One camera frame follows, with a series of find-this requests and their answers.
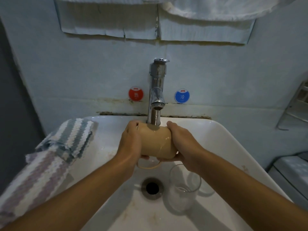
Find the person's left arm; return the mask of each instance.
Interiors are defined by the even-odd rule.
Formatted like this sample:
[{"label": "person's left arm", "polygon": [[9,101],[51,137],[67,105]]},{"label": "person's left arm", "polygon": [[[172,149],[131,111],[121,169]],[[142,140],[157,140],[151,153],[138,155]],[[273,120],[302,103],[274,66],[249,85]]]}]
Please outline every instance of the person's left arm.
[{"label": "person's left arm", "polygon": [[2,231],[80,230],[119,186],[132,176],[141,157],[141,138],[137,125],[138,121],[129,122],[112,160],[8,224]]}]

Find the person's left hand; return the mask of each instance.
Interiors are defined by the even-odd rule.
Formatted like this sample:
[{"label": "person's left hand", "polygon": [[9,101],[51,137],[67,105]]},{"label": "person's left hand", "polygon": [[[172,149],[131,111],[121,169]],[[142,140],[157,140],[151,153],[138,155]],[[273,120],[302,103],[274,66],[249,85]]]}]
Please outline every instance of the person's left hand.
[{"label": "person's left hand", "polygon": [[127,124],[122,133],[119,148],[115,158],[124,162],[128,167],[134,168],[140,158],[148,159],[141,155],[141,136],[137,131],[137,125],[141,121],[133,120]]}]

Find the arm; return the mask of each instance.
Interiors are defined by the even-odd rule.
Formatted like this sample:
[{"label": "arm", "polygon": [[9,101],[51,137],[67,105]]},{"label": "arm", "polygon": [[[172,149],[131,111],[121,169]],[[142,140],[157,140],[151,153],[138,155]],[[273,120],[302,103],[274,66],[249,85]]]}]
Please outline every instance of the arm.
[{"label": "arm", "polygon": [[80,230],[133,174],[141,156],[141,138],[136,129],[137,124],[137,121],[129,122],[112,160],[2,230]]},{"label": "arm", "polygon": [[205,150],[188,130],[167,126],[180,152],[172,160],[199,174],[253,230],[308,230],[307,211]]}]

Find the blue cold water label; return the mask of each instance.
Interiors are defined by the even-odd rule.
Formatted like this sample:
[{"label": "blue cold water label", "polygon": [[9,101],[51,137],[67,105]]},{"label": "blue cold water label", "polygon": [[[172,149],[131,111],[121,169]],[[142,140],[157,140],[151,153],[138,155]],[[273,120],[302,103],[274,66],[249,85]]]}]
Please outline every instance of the blue cold water label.
[{"label": "blue cold water label", "polygon": [[189,92],[186,89],[180,89],[178,90],[175,95],[174,99],[176,102],[183,104],[189,99]]}]

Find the sink basin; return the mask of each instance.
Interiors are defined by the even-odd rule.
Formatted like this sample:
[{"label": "sink basin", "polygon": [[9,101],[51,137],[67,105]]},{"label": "sink basin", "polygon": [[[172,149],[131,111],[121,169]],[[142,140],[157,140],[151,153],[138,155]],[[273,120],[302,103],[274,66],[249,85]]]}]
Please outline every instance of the sink basin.
[{"label": "sink basin", "polygon": [[[121,133],[130,120],[146,120],[146,117],[135,116],[87,118],[98,124],[93,140],[83,157],[73,164],[62,188],[70,187],[112,159],[116,154]],[[161,125],[166,126],[169,120],[187,128],[209,151],[288,198],[221,124],[206,119],[162,117]],[[109,198],[82,230],[252,230],[215,192],[200,192],[193,207],[185,214],[172,211],[166,201],[166,193],[156,200],[149,200],[142,194],[141,184],[149,177],[160,180],[166,191],[169,185],[169,171],[179,163],[164,162],[152,170],[136,167],[133,177]]]}]

